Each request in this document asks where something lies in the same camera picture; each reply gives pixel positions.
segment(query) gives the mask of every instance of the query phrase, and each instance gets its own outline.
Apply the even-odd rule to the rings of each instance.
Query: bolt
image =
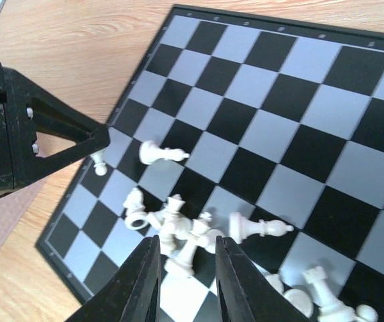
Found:
[[[29,119],[32,119],[32,117],[34,116],[34,111],[32,110],[31,107],[26,108],[26,113],[28,114]]]
[[[32,144],[32,152],[33,152],[34,154],[38,154],[39,149],[38,149],[38,144],[37,144],[37,143],[33,143],[33,144]]]

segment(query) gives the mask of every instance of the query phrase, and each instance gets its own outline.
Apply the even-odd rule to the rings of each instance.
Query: wood grain surface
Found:
[[[105,121],[175,1],[7,0],[0,61]],[[188,5],[384,32],[384,0],[202,0]],[[40,142],[51,154],[67,145]],[[79,163],[50,176],[0,249],[0,321],[64,321],[78,302],[34,249]]]

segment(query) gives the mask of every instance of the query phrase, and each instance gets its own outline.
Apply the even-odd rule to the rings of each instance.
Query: checkered board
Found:
[[[109,172],[86,159],[37,244],[82,303],[156,233],[124,224],[138,186],[147,211],[179,193],[225,232],[233,211],[294,225],[242,249],[311,296],[301,273],[323,266],[384,321],[384,35],[174,6],[108,122]],[[191,156],[145,166],[145,140]],[[161,321],[218,321],[214,259],[199,248],[193,278],[164,272]]]

